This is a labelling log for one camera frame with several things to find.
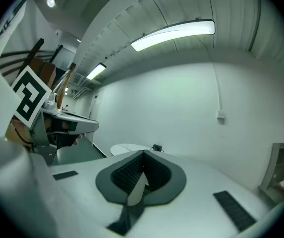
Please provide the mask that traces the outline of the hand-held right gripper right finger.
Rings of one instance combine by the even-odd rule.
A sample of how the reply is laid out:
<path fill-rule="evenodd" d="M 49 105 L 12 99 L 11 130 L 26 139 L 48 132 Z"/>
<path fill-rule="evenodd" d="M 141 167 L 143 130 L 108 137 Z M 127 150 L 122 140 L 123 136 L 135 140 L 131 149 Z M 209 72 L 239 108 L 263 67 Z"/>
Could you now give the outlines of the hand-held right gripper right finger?
<path fill-rule="evenodd" d="M 150 191 L 143 197 L 143 204 L 145 206 L 169 204 L 186 186 L 184 170 L 149 150 L 144 150 L 142 155 L 143 173 Z"/>

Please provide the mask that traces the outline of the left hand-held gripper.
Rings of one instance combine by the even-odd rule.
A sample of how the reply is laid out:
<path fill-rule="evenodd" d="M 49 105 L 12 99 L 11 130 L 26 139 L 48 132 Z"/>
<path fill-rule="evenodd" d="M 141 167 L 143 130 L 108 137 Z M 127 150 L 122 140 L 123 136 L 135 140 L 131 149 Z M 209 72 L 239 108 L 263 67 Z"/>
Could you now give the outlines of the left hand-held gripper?
<path fill-rule="evenodd" d="M 32 149 L 43 156 L 48 165 L 54 161 L 57 143 L 47 135 L 45 115 L 52 116 L 52 133 L 84 134 L 99 128 L 95 120 L 75 114 L 57 114 L 56 93 L 30 66 L 23 69 L 11 87 L 21 99 L 14 115 L 27 127 Z"/>

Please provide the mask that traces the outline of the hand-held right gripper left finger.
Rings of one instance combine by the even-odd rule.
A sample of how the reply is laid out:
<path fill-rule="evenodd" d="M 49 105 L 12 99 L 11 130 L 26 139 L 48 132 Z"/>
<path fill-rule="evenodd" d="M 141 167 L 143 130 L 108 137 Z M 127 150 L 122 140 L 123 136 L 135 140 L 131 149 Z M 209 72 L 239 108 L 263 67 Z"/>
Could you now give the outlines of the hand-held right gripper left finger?
<path fill-rule="evenodd" d="M 97 174 L 96 186 L 108 202 L 136 205 L 144 193 L 143 169 L 143 151 L 129 152 Z"/>

